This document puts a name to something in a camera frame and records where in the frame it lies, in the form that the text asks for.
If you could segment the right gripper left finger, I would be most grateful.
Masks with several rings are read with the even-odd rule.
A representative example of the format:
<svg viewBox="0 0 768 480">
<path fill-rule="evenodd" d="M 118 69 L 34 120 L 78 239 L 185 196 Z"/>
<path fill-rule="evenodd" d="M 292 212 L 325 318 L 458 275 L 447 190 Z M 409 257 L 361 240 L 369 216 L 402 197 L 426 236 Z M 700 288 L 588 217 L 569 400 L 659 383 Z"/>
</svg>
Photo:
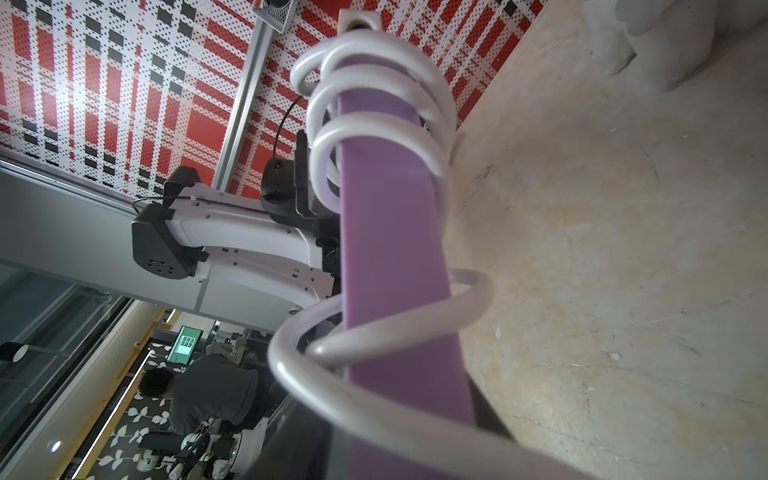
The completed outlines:
<svg viewBox="0 0 768 480">
<path fill-rule="evenodd" d="M 301 403 L 267 442 L 254 463 L 240 478 L 325 479 L 331 426 Z"/>
</svg>

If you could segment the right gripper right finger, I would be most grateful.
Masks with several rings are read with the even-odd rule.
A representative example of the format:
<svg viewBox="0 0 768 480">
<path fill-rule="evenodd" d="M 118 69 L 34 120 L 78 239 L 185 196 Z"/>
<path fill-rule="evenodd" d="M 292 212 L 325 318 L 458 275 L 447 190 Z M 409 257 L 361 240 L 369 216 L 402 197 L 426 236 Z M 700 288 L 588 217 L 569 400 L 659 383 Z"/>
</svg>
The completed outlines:
<svg viewBox="0 0 768 480">
<path fill-rule="evenodd" d="M 507 428 L 472 377 L 468 378 L 468 383 L 477 427 L 514 441 L 514 435 Z"/>
</svg>

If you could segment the purple power strip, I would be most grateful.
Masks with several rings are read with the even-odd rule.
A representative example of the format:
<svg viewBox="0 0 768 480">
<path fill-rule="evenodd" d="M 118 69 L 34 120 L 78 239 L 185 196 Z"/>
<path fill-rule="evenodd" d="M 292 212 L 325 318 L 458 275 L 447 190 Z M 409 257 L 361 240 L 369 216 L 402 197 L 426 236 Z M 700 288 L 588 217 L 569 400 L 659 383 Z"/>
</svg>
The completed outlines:
<svg viewBox="0 0 768 480">
<path fill-rule="evenodd" d="M 377 137 L 340 144 L 342 291 L 347 329 L 450 294 L 434 184 L 422 156 Z M 472 425 L 475 417 L 457 335 L 346 367 L 370 393 Z"/>
</svg>

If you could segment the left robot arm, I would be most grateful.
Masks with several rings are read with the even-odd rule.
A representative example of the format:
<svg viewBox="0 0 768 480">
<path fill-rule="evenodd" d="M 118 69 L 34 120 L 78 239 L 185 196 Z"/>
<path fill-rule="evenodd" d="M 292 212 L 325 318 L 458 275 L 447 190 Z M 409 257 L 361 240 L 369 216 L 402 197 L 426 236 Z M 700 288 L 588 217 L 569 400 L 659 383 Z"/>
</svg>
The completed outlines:
<svg viewBox="0 0 768 480">
<path fill-rule="evenodd" d="M 204 184 L 190 166 L 134 207 L 135 263 L 166 279 L 196 281 L 193 314 L 272 333 L 290 314 L 341 290 L 335 218 L 279 215 Z"/>
</svg>

